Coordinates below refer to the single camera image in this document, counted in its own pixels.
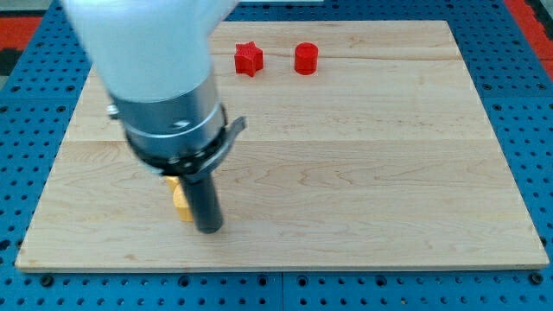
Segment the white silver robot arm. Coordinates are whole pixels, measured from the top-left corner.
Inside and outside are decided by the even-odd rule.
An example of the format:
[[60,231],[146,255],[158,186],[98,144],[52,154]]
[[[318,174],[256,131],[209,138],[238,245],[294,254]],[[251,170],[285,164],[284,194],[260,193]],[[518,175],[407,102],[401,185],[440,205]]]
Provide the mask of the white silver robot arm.
[[209,36],[238,0],[62,0],[136,155],[162,175],[199,180],[245,120],[227,123]]

